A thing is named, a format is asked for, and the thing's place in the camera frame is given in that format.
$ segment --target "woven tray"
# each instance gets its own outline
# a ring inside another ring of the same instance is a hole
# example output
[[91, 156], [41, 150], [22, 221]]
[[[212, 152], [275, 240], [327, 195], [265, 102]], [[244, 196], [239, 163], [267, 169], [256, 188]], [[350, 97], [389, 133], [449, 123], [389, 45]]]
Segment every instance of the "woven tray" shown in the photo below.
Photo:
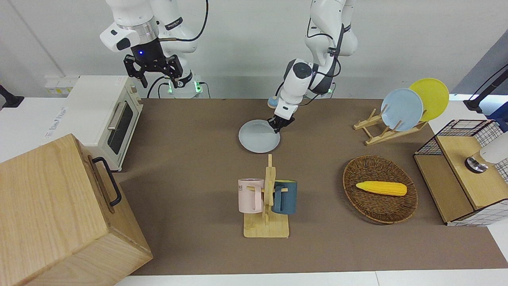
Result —
[[[382, 195], [356, 187], [364, 181], [387, 181], [407, 186], [404, 196]], [[382, 222], [405, 221], [415, 213], [418, 194], [411, 178], [394, 162], [383, 157], [367, 155], [351, 160], [344, 170], [342, 184], [351, 204], [366, 217]]]

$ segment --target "wooden cabinet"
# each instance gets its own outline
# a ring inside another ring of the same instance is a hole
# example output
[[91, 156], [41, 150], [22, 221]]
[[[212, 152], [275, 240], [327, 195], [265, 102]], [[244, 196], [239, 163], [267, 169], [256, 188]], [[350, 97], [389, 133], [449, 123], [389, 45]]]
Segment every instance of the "wooden cabinet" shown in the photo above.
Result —
[[151, 259], [121, 188], [73, 135], [0, 164], [0, 285], [114, 285]]
[[448, 225], [488, 225], [508, 217], [508, 185], [491, 167], [482, 174], [464, 160], [480, 144], [473, 136], [436, 136], [442, 155], [415, 154], [430, 193]]

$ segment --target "oven door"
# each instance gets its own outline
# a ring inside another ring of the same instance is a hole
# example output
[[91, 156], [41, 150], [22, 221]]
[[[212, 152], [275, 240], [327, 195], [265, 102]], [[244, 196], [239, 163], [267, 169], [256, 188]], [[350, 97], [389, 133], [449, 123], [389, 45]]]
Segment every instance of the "oven door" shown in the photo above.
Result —
[[104, 149], [115, 159], [118, 169], [121, 167], [139, 117], [139, 111], [132, 98], [128, 94], [121, 98], [123, 100], [117, 103], [113, 118], [107, 127], [109, 135], [104, 142]]

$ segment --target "pink mug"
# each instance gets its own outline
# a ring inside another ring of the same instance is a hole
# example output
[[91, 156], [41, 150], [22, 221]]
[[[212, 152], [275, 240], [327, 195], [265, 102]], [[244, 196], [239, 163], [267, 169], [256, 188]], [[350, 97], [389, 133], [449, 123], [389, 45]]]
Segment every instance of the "pink mug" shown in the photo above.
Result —
[[245, 214], [255, 214], [263, 211], [263, 196], [261, 189], [265, 187], [263, 179], [238, 180], [238, 210]]

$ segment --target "plate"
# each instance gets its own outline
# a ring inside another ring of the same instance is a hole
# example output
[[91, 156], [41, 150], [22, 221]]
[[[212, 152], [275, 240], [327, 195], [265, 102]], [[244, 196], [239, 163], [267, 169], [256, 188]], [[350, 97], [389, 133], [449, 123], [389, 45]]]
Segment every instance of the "plate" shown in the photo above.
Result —
[[416, 92], [410, 89], [397, 89], [390, 92], [383, 100], [381, 110], [385, 105], [388, 107], [381, 118], [387, 126], [394, 129], [402, 120], [396, 131], [407, 131], [413, 128], [422, 117], [422, 100]]
[[444, 83], [435, 78], [422, 78], [415, 81], [409, 87], [416, 92], [423, 102], [423, 109], [426, 110], [422, 115], [421, 121], [432, 120], [441, 115], [450, 100], [450, 92]]
[[240, 128], [238, 139], [247, 150], [254, 153], [266, 153], [279, 145], [280, 134], [273, 131], [268, 121], [256, 119], [245, 123]]

